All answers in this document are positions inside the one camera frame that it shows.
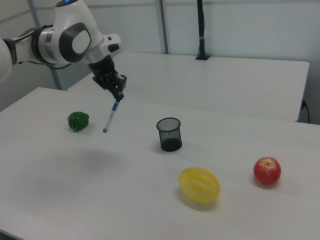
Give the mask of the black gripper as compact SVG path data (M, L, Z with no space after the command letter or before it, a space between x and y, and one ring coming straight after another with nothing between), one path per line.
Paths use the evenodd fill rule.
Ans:
M108 90L116 100L124 98L123 91L127 84L127 77L125 75L117 75L114 61L110 55L98 62L90 63L88 66L94 74L92 78L94 82L102 89Z

